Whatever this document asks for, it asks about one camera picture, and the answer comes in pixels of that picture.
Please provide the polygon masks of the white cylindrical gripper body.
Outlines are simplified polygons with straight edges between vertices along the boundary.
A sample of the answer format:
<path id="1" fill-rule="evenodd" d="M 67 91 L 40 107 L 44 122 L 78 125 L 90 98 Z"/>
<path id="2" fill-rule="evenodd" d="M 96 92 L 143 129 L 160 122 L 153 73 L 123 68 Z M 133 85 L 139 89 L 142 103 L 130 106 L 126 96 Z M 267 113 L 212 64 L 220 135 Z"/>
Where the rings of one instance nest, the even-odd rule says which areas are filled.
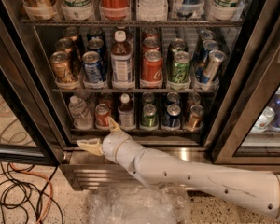
<path id="1" fill-rule="evenodd" d="M 114 131 L 103 141 L 105 157 L 116 164 L 131 164 L 132 156 L 128 153 L 131 137 L 124 131 Z"/>

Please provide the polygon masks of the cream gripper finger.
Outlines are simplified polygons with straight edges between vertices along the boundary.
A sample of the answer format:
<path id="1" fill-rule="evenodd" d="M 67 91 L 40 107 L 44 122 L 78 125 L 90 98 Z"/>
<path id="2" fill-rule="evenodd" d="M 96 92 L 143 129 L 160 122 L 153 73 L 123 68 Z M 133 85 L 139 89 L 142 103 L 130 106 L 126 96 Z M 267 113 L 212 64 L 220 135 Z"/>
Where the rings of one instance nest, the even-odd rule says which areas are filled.
<path id="1" fill-rule="evenodd" d="M 93 138 L 89 140 L 77 140 L 77 144 L 80 148 L 83 150 L 89 152 L 90 154 L 96 155 L 96 156 L 102 156 L 103 150 L 102 150 L 102 142 L 99 138 Z"/>
<path id="2" fill-rule="evenodd" d="M 108 116 L 107 119 L 109 123 L 110 132 L 114 133 L 120 131 L 120 126 L 113 120 L 112 117 Z"/>

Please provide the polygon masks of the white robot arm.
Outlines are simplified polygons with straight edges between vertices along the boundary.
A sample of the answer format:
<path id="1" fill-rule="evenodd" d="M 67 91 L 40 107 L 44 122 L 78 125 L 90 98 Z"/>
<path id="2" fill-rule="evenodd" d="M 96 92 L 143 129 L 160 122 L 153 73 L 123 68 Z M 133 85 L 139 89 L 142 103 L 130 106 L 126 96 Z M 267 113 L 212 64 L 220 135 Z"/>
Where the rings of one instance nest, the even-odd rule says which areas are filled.
<path id="1" fill-rule="evenodd" d="M 78 146 L 123 167 L 150 189 L 167 183 L 191 186 L 222 200 L 280 220 L 280 175 L 183 161 L 135 142 L 109 119 L 104 139 L 79 140 Z"/>

